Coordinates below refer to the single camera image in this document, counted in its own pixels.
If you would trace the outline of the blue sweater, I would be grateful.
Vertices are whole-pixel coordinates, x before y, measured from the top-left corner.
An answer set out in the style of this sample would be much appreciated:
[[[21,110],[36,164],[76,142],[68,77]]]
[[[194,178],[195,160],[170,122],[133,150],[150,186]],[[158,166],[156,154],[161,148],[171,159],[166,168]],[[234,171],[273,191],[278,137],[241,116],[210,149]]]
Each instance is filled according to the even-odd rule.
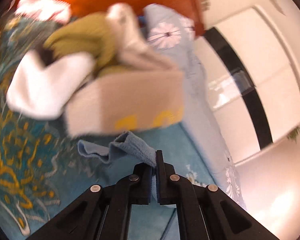
[[[109,143],[107,147],[85,140],[79,140],[77,149],[87,158],[98,158],[104,164],[111,164],[125,156],[134,157],[152,168],[156,167],[155,149],[132,132],[125,132]],[[149,205],[132,205],[128,239],[179,239],[177,211],[174,205],[159,205],[157,181],[152,175],[151,202]]]

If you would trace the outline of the teal floral bed blanket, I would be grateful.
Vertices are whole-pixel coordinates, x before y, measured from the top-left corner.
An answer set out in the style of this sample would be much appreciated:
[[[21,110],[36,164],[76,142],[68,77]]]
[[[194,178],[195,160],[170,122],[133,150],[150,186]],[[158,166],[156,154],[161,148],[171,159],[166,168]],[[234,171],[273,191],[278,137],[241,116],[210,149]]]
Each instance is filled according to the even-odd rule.
[[[131,155],[111,163],[81,156],[79,140],[107,147],[117,135],[72,138],[63,115],[56,120],[35,120],[7,106],[6,93],[22,57],[61,27],[22,16],[0,19],[0,227],[8,239],[26,239],[89,186],[115,184],[141,162]],[[136,136],[162,150],[165,160],[194,185],[214,183],[200,150],[181,124]],[[174,212],[154,199],[145,207],[134,206],[128,239],[162,239]]]

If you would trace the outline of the beige fuzzy sweater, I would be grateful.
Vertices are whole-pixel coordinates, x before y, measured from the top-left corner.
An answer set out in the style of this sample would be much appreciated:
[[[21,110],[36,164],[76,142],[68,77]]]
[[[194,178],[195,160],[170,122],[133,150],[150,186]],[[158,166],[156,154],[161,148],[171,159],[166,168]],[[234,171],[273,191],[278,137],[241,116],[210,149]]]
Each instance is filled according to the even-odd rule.
[[[119,62],[130,70],[99,76],[70,99],[65,108],[68,135],[117,135],[180,122],[183,72],[147,44],[132,7],[116,3],[108,8],[106,20]]]

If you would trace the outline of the white black glossy wardrobe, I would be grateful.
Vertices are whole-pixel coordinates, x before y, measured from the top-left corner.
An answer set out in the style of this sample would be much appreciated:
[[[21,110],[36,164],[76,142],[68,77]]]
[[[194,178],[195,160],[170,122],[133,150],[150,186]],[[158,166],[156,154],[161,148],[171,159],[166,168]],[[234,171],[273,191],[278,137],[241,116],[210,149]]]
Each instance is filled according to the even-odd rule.
[[[207,101],[235,164],[300,125],[300,81],[284,36],[262,7],[240,11],[196,39]]]

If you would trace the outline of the white fleece garment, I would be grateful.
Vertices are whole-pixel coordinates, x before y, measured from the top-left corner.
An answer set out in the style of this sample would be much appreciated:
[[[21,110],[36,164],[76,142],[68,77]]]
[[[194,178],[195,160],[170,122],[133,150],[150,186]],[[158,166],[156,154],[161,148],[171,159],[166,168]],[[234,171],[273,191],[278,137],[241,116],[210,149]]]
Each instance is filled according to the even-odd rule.
[[[10,110],[36,120],[55,120],[95,65],[87,52],[45,65],[35,50],[20,61],[6,94]]]

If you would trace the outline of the olive green knit sweater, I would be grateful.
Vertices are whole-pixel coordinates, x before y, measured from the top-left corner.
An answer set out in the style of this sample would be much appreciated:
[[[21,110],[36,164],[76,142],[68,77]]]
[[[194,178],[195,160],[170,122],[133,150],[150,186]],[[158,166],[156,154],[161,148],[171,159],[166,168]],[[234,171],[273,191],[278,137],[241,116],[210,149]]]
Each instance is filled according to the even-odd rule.
[[[95,12],[53,32],[44,42],[55,59],[79,52],[93,56],[94,77],[131,71],[117,61],[117,46],[104,12]]]

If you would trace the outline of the light blue floral duvet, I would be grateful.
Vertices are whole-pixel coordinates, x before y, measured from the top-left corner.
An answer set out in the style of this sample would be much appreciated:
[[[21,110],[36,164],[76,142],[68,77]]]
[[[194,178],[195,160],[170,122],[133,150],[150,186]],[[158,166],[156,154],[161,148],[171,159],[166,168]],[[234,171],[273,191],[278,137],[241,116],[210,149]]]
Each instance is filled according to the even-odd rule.
[[[159,4],[150,4],[143,12],[149,44],[176,62],[185,75],[182,128],[217,186],[245,207],[238,172],[207,101],[205,68],[194,53],[194,21]]]

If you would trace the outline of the green plant wall decal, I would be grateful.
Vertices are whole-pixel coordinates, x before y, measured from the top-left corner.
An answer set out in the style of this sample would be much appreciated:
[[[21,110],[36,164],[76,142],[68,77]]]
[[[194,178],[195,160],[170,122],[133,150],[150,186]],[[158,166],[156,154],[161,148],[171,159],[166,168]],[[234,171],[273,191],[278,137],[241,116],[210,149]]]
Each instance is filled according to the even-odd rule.
[[[292,131],[290,131],[287,134],[287,139],[297,143],[299,136],[300,136],[300,126],[296,126]]]

